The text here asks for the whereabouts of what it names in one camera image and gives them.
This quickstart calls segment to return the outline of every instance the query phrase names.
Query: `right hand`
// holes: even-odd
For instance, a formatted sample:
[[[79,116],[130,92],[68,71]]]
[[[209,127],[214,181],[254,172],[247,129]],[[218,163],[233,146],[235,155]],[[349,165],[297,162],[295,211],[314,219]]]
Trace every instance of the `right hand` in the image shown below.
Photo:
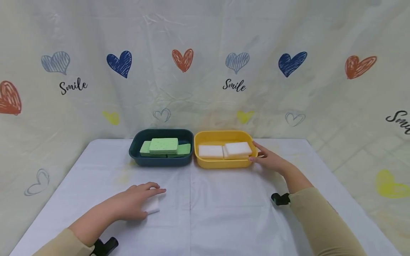
[[[266,169],[274,170],[279,174],[282,174],[289,168],[294,168],[293,164],[273,153],[269,149],[257,144],[255,141],[252,143],[260,150],[260,152],[258,152],[258,157],[250,157],[249,161],[258,163]]]

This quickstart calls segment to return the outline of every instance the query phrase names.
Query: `black handle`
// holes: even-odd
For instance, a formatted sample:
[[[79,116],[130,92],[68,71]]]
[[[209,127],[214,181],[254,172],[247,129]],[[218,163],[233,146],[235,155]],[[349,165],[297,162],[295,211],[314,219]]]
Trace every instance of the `black handle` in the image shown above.
[[[271,199],[276,205],[287,205],[290,203],[289,193],[284,195],[279,195],[278,193],[274,193],[271,195]]]
[[[118,247],[118,241],[114,237],[111,237],[105,244],[98,239],[94,243],[94,250],[91,253],[95,254],[96,256],[108,256],[112,251]]]

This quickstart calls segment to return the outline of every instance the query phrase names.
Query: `white tablecloth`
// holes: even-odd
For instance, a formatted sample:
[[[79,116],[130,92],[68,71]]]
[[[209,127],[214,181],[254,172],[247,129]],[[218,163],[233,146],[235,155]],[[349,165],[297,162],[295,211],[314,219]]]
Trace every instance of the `white tablecloth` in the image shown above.
[[[92,206],[154,181],[167,188],[160,212],[142,223],[118,221],[102,235],[119,242],[111,255],[312,255],[288,206],[282,177],[253,164],[247,169],[205,170],[195,160],[180,168],[142,168],[128,156],[132,140],[95,140],[67,174],[11,256],[32,255]],[[321,191],[368,255],[400,255],[337,181],[306,140],[255,139],[286,158]]]

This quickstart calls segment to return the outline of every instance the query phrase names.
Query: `sleeve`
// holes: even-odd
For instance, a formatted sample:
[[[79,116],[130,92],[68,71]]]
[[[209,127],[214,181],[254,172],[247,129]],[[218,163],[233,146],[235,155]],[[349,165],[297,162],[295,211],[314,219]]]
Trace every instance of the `sleeve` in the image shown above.
[[[317,188],[303,189],[289,198],[314,255],[366,256],[355,235]]]
[[[85,246],[70,229],[65,229],[33,256],[89,256],[93,250],[94,246]]]

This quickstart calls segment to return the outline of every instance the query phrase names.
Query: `white sponge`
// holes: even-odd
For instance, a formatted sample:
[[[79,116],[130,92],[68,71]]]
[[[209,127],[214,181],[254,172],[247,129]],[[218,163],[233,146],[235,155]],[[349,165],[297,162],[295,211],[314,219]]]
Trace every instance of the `white sponge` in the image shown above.
[[[225,148],[229,158],[238,159],[237,157],[244,156],[248,158],[252,154],[252,149],[247,142],[226,143]]]
[[[233,160],[233,159],[248,159],[249,156],[248,155],[243,155],[243,156],[230,156],[226,150],[226,147],[223,146],[222,147],[222,151],[223,151],[223,159],[225,160]]]
[[[141,207],[142,211],[146,211],[148,214],[159,212],[159,199],[158,195],[148,198]]]
[[[199,145],[198,155],[202,159],[223,159],[222,146]]]

